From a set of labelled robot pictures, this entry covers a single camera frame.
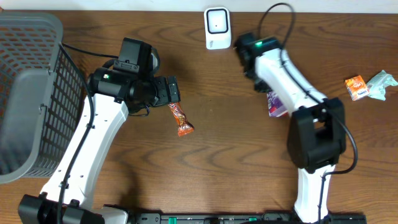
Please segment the orange red chocolate bar wrapper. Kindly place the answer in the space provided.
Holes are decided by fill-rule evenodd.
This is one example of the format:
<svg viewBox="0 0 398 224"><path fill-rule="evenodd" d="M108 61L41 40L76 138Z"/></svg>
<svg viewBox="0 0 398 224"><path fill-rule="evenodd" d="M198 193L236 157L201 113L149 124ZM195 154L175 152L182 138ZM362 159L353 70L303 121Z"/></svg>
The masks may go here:
<svg viewBox="0 0 398 224"><path fill-rule="evenodd" d="M178 124L178 136L182 137L186 134L194 132L193 125L188 121L185 113L183 112L180 103L170 103L169 108Z"/></svg>

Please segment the red purple snack bag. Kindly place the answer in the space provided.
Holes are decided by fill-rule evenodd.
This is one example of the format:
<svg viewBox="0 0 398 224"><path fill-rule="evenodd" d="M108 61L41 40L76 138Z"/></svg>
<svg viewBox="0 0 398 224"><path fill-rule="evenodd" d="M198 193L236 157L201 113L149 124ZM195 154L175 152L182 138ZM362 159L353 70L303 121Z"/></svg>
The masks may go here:
<svg viewBox="0 0 398 224"><path fill-rule="evenodd" d="M283 105L276 92L270 91L267 93L267 103L270 117L288 115L286 107Z"/></svg>

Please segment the small orange box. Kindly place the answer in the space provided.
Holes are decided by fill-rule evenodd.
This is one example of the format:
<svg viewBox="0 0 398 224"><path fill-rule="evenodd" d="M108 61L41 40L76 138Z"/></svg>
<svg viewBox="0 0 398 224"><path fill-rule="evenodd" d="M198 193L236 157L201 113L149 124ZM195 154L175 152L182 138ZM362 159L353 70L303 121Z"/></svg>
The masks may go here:
<svg viewBox="0 0 398 224"><path fill-rule="evenodd" d="M353 101L360 100L369 95L369 88L361 75L346 79L345 86Z"/></svg>

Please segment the mint green wipes pack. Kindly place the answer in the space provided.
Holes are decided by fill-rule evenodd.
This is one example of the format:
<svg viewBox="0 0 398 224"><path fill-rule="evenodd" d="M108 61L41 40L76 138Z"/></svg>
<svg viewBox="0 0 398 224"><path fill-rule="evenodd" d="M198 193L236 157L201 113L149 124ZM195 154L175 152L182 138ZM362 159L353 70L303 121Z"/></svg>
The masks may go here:
<svg viewBox="0 0 398 224"><path fill-rule="evenodd" d="M368 97L385 101L386 88L389 86L397 86L397 81L391 74L387 73L385 70L382 70L377 75L372 77L372 79L370 79L366 85L369 90Z"/></svg>

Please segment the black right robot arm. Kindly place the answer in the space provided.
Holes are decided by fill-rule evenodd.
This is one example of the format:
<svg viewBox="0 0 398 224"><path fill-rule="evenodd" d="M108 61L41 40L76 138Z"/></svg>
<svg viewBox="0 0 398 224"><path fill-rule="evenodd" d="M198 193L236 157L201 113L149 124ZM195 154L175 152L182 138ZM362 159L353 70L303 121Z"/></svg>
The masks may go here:
<svg viewBox="0 0 398 224"><path fill-rule="evenodd" d="M298 169L294 210L301 222L322 223L328 216L330 176L346 149L342 102L312 86L274 37L243 34L234 49L256 90L274 91L288 111L287 150Z"/></svg>

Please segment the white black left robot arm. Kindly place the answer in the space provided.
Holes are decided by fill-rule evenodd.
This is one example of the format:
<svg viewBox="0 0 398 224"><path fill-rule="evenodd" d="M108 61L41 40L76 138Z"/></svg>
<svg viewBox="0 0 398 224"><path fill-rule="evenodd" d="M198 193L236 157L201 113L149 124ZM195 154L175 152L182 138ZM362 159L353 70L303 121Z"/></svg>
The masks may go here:
<svg viewBox="0 0 398 224"><path fill-rule="evenodd" d="M177 79L157 76L157 49L124 38L119 56L83 80L87 92L77 129L39 196L23 196L22 223L134 223L126 208L93 209L93 196L112 141L128 116L180 101Z"/></svg>

